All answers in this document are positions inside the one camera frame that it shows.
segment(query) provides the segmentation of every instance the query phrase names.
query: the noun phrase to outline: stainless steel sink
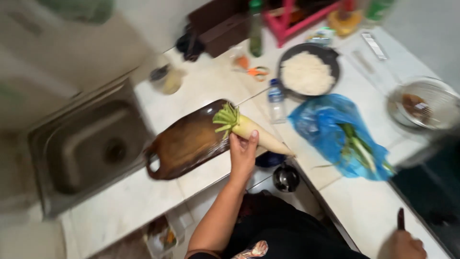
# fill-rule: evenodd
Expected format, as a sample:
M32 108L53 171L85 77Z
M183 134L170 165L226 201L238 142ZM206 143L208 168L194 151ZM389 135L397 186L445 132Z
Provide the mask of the stainless steel sink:
M142 168L151 141L128 80L52 115L28 134L45 217Z

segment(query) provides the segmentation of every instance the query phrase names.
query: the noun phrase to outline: sink drain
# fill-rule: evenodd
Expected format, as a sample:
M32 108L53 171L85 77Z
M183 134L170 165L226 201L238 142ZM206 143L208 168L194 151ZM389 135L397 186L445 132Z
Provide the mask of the sink drain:
M126 156L126 144L119 138L110 139L103 152L107 163L121 162Z

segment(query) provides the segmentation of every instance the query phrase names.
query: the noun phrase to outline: dark brown container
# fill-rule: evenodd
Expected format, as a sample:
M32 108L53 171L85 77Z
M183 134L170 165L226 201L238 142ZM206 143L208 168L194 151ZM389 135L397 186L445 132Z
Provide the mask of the dark brown container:
M247 39L247 0L213 0L189 14L198 38L214 58Z
M180 177L199 165L229 150L229 138L224 132L215 133L222 127L213 124L213 117L227 100L219 99L174 122L158 134L144 151L146 168L150 177L157 180L171 180ZM150 169L154 155L160 160L157 171Z

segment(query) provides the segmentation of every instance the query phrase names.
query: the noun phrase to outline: kettle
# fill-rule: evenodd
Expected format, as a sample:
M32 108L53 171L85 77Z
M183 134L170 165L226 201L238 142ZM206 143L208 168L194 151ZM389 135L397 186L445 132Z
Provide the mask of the kettle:
M283 162L275 172L273 172L273 184L285 193L294 192L300 183L300 176L297 170Z

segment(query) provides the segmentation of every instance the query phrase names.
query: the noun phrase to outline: kitchen counter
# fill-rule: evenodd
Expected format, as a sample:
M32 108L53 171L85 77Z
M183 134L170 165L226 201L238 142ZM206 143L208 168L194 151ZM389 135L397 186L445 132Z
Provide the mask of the kitchen counter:
M250 65L268 66L273 78L280 55L303 42L309 33L311 30L277 49L273 36L264 30L264 55L251 58ZM341 76L333 93L345 95L356 103L374 140L390 151L388 160L397 164L427 145L430 136L407 132L391 121L385 110L385 94L396 86L396 82L387 69L391 67L402 80L417 75L437 76L381 28L374 29L374 34L390 56L386 65L376 60L359 34L345 40L334 40L333 46L341 54ZM247 40L240 45L246 50ZM374 66L377 75L366 74L351 55L356 49ZM388 183L345 178L334 167L314 169L328 162L289 123L270 125L265 93L267 81L256 82L245 74L232 72L228 52L215 59L203 54L196 63L182 62L181 55L174 49L166 54L187 73L179 91L162 95L148 82L135 87L148 124L156 134L214 100L228 99L240 105L243 114L283 140L297 154L297 163L306 177L362 253L377 258L384 251L380 251L381 247L396 227L397 210L404 207L406 229L424 242L429 258L448 258ZM300 100L287 98L288 112L300 103ZM172 181L152 180L145 169L135 172L62 215L68 258L91 256L178 206L229 172L229 152Z

